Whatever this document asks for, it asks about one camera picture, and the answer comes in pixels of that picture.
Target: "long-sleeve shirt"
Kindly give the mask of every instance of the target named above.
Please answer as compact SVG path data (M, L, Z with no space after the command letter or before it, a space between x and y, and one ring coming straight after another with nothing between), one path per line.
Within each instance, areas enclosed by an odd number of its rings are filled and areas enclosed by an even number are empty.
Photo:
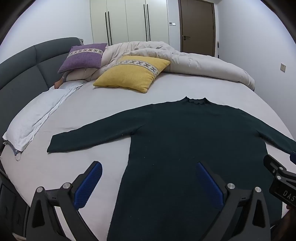
M296 142L246 112L207 99L126 110L52 137L48 152L80 150L131 136L108 241L196 241L219 210L198 182L195 167L208 164L226 183L259 186L270 221L282 203L269 193L273 176L263 165L264 141L291 153Z

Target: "wall socket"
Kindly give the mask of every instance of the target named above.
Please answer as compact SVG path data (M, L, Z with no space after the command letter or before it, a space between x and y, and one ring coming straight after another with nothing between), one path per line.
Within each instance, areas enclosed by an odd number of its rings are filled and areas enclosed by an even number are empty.
M281 71L286 72L286 66L284 64L281 64Z

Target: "wardrobe door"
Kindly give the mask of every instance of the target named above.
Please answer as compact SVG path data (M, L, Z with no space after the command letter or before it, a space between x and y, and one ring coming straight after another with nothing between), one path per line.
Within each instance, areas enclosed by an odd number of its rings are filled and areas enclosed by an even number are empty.
M107 0L107 11L111 44L128 42L125 0Z
M145 0L126 0L129 41L148 41Z
M91 28L94 43L110 43L107 33L107 2L106 0L90 0Z
M150 41L169 44L168 9L166 0L146 0Z

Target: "sweater sleeve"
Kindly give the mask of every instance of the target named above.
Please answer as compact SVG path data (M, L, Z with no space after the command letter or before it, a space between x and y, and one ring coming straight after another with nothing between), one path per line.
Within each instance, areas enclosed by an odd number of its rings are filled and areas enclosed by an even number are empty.
M241 115L265 141L288 154L296 151L296 142L294 140L244 111L241 111Z
M153 104L119 112L72 130L52 136L47 152L66 152L93 147L131 135L150 119Z

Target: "patterned pillow band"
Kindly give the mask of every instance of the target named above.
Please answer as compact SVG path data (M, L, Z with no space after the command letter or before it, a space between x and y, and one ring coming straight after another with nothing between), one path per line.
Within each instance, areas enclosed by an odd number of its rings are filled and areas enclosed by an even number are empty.
M158 69L155 66L153 66L152 64L149 64L144 61L122 60L122 61L118 62L116 65L122 65L122 64L132 64L132 65L144 67L145 69L149 70L154 75L154 78L158 75Z
M67 58L72 56L72 55L75 55L75 54L78 54L78 53L98 53L100 55L103 54L103 50L101 49L95 49L95 48L86 48L86 49L79 49L79 50L75 50L71 53L68 54Z

